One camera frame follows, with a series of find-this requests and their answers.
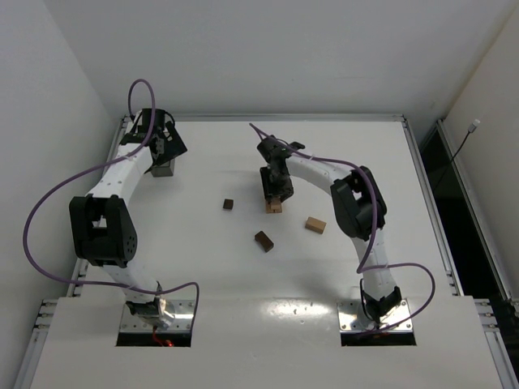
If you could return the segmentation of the smoky transparent plastic box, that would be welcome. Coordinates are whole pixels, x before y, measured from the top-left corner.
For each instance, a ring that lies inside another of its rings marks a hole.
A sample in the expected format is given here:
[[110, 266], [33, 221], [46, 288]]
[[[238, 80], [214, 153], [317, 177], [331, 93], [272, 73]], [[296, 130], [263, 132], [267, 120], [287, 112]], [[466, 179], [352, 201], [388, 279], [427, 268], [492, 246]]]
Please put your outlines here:
[[154, 177], [172, 177], [174, 175], [175, 160], [170, 160], [162, 165], [153, 166], [151, 174]]

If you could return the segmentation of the light brown block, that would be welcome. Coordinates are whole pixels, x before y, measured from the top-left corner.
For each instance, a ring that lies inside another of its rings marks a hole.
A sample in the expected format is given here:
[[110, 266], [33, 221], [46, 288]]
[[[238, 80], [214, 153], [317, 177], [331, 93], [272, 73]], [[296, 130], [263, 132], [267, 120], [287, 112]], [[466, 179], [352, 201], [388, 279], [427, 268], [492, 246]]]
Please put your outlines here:
[[305, 228], [318, 234], [323, 234], [327, 226], [325, 221], [309, 216], [305, 222]]

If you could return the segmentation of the dark wood arch block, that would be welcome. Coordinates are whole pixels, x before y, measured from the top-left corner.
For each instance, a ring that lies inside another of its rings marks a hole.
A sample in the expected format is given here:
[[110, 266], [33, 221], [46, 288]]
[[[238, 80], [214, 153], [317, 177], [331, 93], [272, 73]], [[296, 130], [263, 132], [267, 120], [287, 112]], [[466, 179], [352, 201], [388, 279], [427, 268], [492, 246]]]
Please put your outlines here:
[[265, 253], [268, 253], [274, 247], [273, 241], [267, 236], [267, 234], [264, 231], [259, 231], [254, 236], [254, 239], [255, 242], [259, 244], [259, 246]]

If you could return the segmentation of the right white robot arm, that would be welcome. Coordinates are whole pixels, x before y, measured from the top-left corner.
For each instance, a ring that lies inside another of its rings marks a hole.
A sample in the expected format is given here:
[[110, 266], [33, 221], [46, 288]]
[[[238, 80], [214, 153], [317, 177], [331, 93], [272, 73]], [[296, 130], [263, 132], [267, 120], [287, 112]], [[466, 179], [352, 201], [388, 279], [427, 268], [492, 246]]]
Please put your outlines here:
[[266, 165], [260, 171], [264, 197], [286, 201], [294, 194], [292, 177], [323, 190], [332, 199], [335, 219], [358, 255], [362, 276], [361, 301], [365, 315], [376, 324], [401, 302], [401, 290], [392, 277], [384, 248], [387, 207], [371, 171], [362, 166], [347, 170], [337, 162], [305, 157], [297, 142], [282, 144], [263, 138], [257, 150]]

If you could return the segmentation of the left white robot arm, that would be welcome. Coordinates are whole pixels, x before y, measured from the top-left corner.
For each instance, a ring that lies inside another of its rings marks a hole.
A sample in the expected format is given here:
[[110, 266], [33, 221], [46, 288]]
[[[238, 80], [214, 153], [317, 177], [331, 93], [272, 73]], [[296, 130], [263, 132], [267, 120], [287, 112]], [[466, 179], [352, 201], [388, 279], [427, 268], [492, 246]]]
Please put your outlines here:
[[138, 237], [127, 205], [143, 175], [173, 176], [176, 158], [186, 152], [171, 113], [142, 109], [118, 144], [118, 163], [69, 204], [77, 256], [120, 284], [132, 315], [160, 329], [174, 321], [174, 306], [160, 296], [160, 283], [135, 257]]

